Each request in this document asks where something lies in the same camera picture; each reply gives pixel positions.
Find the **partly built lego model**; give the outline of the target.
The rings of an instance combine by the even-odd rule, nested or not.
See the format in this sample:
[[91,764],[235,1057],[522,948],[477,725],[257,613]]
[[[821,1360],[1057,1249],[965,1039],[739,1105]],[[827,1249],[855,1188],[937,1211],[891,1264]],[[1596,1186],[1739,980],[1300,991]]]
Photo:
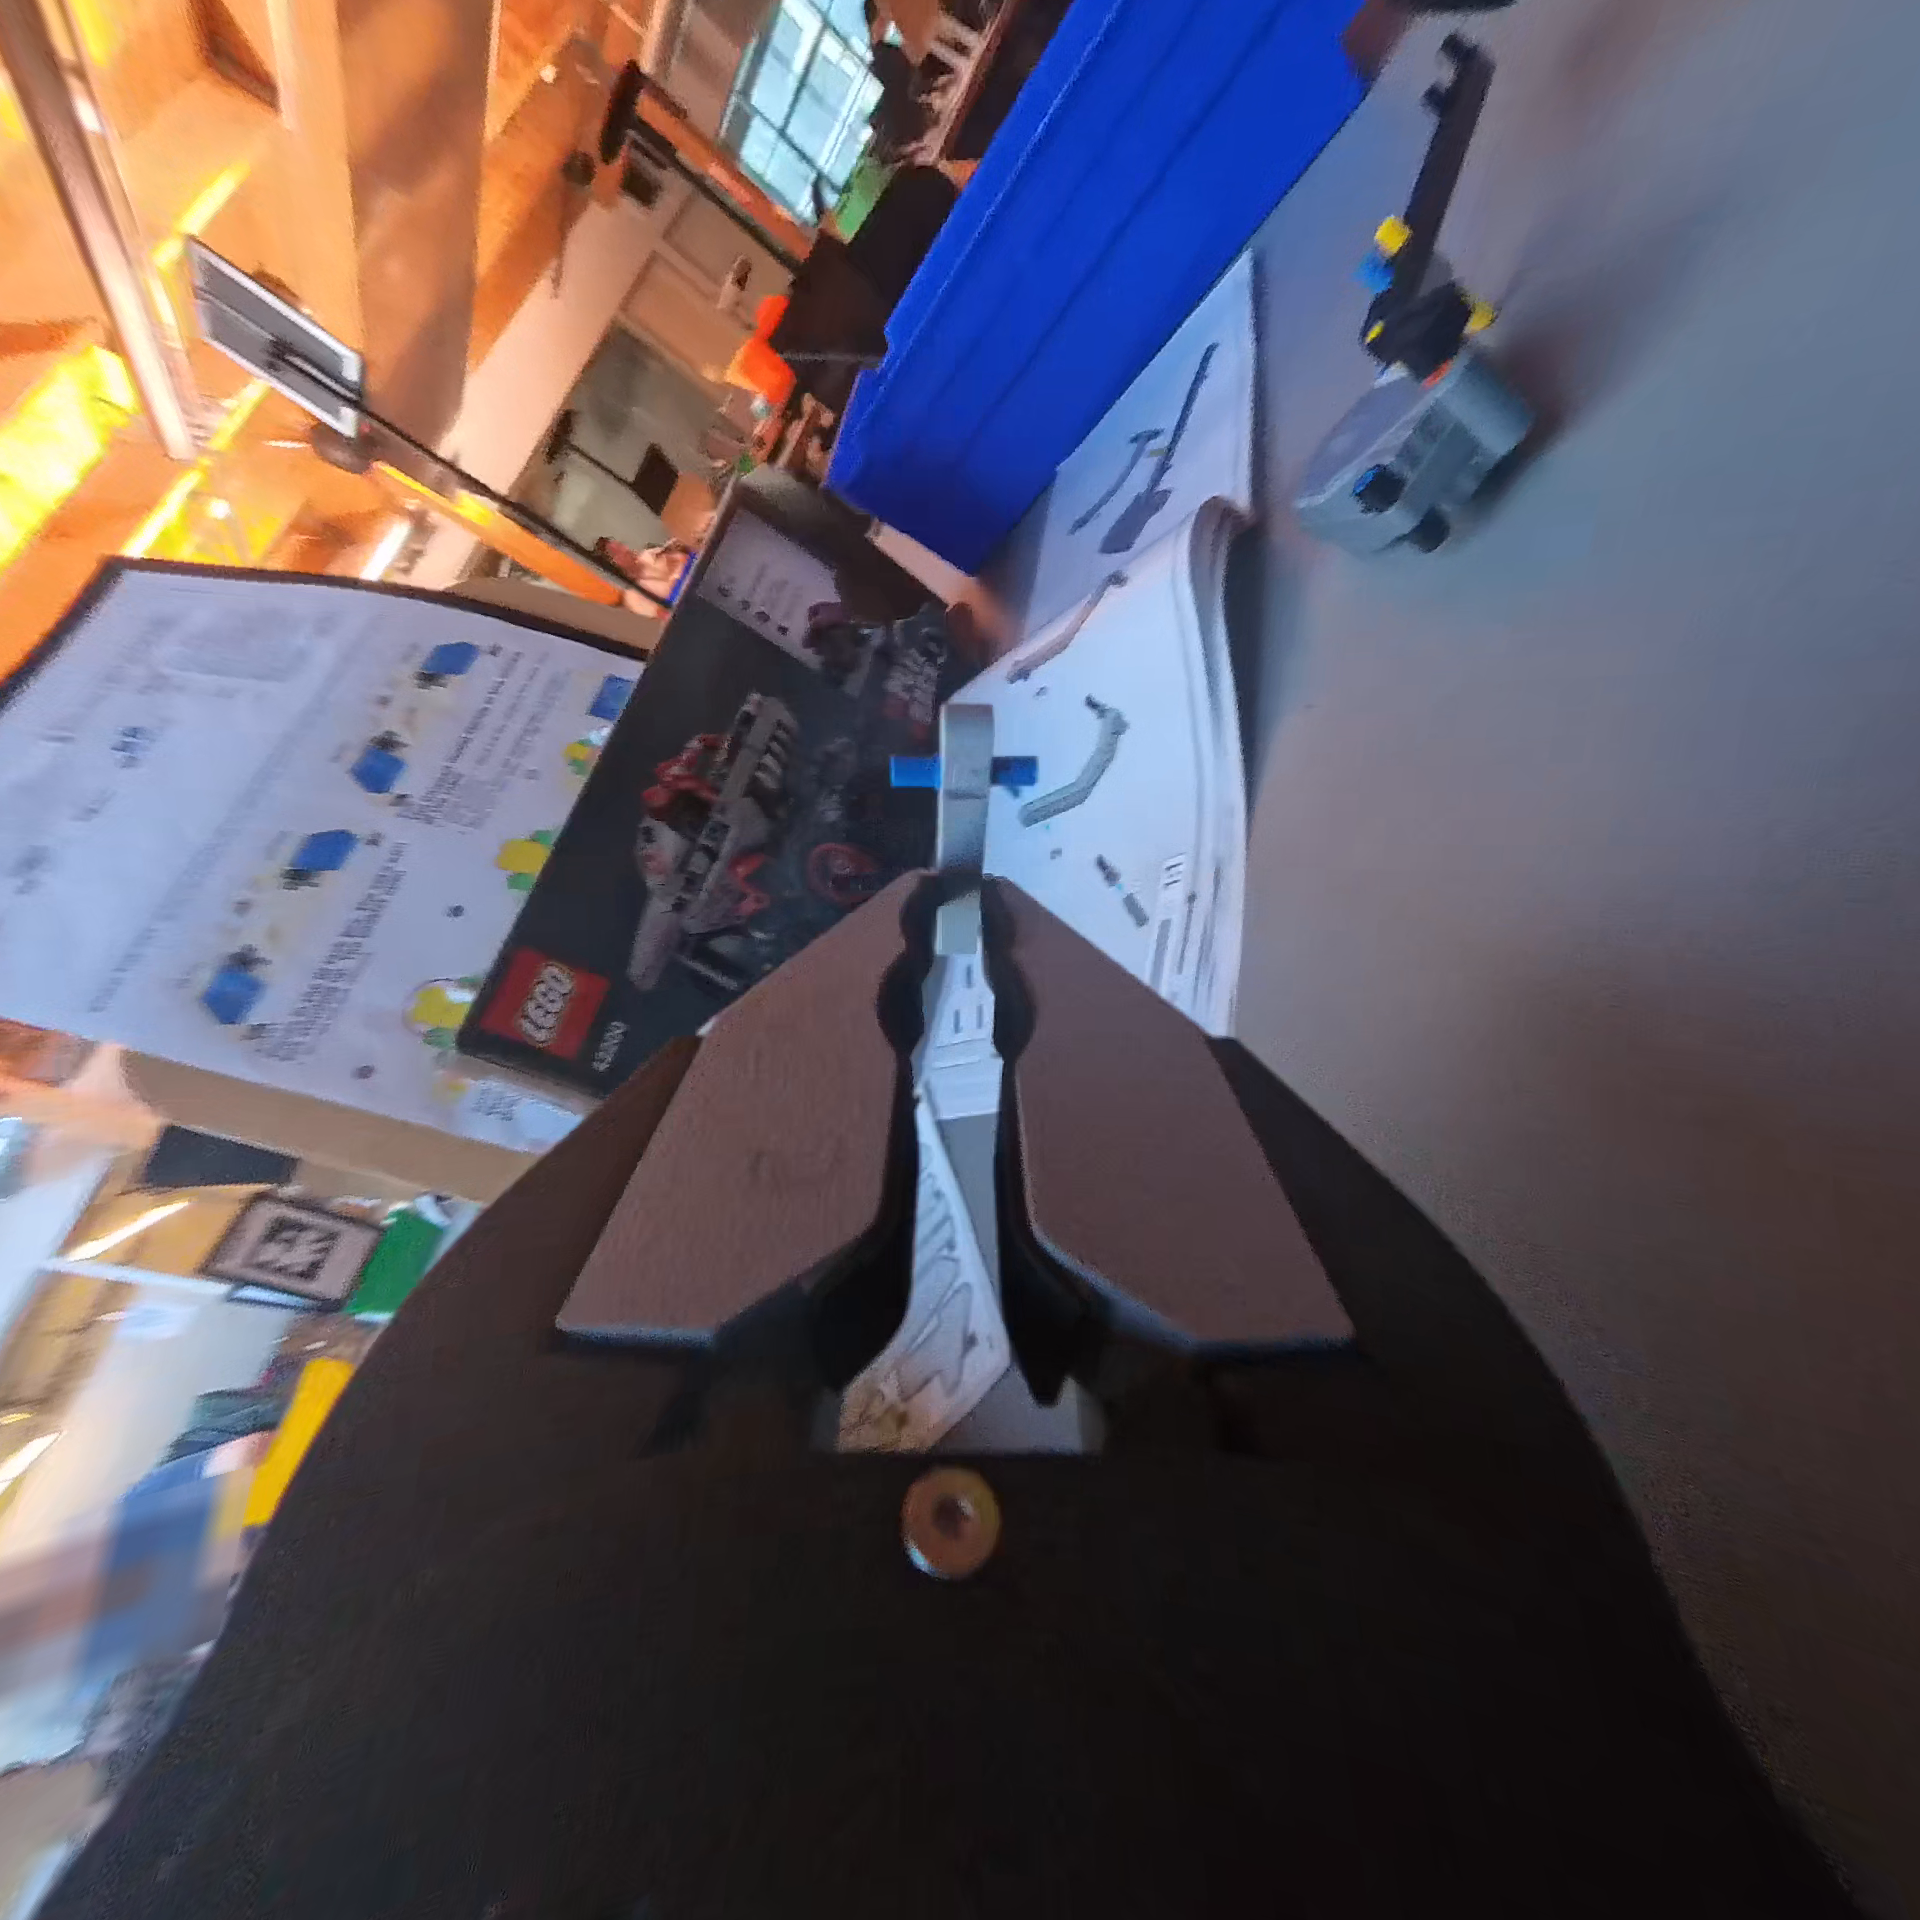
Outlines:
[[1293,499],[1309,537],[1358,559],[1437,552],[1534,428],[1530,403],[1486,352],[1497,309],[1437,248],[1497,69],[1463,33],[1449,33],[1437,57],[1420,173],[1362,268],[1371,303],[1359,348],[1375,379],[1315,451]]

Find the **black lego set box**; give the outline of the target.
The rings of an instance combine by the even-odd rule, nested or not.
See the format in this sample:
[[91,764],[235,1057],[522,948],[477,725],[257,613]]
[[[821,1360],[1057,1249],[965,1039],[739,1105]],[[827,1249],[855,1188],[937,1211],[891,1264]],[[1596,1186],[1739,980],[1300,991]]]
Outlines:
[[930,756],[970,625],[829,497],[723,503],[457,1033],[476,1066],[604,1098],[932,863]]

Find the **white framed screen on stand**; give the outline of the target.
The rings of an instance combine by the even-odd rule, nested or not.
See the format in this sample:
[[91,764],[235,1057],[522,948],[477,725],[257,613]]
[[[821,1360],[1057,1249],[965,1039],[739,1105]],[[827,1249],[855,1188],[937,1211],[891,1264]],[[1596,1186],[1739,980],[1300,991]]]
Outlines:
[[358,440],[365,356],[197,236],[182,240],[182,264],[204,344],[333,435]]

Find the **grey lego beam blue pin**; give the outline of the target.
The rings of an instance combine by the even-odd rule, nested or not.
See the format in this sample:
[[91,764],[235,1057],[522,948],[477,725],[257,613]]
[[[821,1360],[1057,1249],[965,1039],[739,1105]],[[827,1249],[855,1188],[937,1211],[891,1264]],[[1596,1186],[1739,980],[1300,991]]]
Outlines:
[[1033,789],[1041,764],[1033,754],[994,751],[994,709],[949,704],[939,714],[937,751],[894,754],[886,776],[891,789],[935,797],[932,869],[939,875],[939,903],[932,952],[939,957],[974,955],[981,941],[993,794],[1020,795]]

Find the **blue plastic bin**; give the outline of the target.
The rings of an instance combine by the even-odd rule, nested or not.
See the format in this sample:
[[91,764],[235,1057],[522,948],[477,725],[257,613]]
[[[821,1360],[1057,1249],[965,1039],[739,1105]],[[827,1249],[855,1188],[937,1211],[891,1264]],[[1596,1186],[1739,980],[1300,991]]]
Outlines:
[[975,569],[1359,108],[1355,3],[1074,3],[855,379],[827,490]]

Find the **white printed instruction sheet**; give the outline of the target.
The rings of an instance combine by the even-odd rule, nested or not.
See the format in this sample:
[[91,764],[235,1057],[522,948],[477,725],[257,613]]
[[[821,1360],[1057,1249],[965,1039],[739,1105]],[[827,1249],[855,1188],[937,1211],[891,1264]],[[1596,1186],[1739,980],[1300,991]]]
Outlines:
[[5,687],[5,1020],[556,1145],[455,1045],[641,672],[462,596],[106,564]]

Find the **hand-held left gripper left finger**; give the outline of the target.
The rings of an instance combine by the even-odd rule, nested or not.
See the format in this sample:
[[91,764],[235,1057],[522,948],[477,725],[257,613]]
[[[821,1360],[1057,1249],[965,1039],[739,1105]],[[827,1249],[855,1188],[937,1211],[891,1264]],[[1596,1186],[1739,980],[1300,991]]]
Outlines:
[[881,1226],[902,1085],[881,991],[919,890],[886,882],[567,1141],[564,1172],[611,1200],[558,1332],[709,1344]]

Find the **white lego instruction booklet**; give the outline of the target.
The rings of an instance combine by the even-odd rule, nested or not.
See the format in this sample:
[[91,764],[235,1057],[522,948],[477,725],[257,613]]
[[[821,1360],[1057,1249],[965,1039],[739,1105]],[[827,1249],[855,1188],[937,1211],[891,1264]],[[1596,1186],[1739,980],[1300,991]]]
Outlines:
[[[1214,1035],[1242,973],[1245,776],[1228,569],[1258,516],[1258,255],[1247,248],[1057,472],[1010,649],[965,688],[996,751],[1037,764],[994,797],[1009,879]],[[902,1328],[838,1409],[843,1452],[923,1453],[1013,1373],[993,1231],[949,1133],[998,1114],[981,955],[930,972],[916,1057],[919,1224]]]

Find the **window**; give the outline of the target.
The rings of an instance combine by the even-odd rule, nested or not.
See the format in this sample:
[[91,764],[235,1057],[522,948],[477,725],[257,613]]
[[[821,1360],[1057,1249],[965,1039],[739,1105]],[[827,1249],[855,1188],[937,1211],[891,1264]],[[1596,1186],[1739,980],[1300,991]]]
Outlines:
[[847,186],[870,140],[881,83],[862,3],[777,3],[741,57],[723,146],[774,202],[806,215]]

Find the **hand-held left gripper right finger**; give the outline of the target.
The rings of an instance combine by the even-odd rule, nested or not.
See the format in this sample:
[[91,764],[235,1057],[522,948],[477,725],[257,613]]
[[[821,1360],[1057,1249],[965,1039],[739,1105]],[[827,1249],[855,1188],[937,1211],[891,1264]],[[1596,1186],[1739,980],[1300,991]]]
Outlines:
[[1022,1354],[1355,1339],[1210,1033],[1010,881],[981,897],[1001,1298]]

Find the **black white marker tag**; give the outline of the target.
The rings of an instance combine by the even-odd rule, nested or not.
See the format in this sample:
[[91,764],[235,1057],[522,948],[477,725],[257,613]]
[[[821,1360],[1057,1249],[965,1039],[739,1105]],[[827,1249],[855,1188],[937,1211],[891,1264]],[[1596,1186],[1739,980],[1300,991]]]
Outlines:
[[198,1275],[235,1301],[340,1312],[381,1235],[375,1221],[263,1191],[241,1207]]

